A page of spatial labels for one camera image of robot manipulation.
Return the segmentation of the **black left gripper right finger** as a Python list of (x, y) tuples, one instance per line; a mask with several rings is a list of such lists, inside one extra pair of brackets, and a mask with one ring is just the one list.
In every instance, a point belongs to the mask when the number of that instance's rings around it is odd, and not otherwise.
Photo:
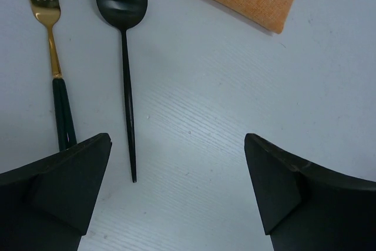
[(375, 183), (284, 151), (249, 133), (247, 166), (274, 250), (374, 250)]

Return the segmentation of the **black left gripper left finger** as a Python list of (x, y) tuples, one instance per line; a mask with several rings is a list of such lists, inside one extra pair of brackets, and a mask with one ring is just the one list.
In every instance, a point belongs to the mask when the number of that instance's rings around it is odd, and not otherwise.
[(1, 250), (77, 250), (88, 232), (112, 142), (97, 134), (1, 174)]

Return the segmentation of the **gold fork with dark handle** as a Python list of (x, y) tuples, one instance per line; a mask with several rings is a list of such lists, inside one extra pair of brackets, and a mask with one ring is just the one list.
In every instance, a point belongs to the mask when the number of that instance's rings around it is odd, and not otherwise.
[(67, 150), (77, 144), (75, 128), (69, 104), (68, 92), (63, 79), (53, 36), (53, 26), (61, 17), (59, 0), (30, 0), (35, 18), (47, 29), (52, 71), (52, 92), (58, 135), (59, 150)]

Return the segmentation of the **black spoon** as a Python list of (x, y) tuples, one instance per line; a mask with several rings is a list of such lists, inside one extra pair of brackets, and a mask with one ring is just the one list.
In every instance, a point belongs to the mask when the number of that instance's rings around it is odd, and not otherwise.
[(137, 182), (135, 123), (133, 116), (132, 84), (126, 32), (144, 18), (148, 0), (96, 0), (100, 14), (107, 23), (120, 30), (122, 36), (123, 91), (129, 160), (132, 182)]

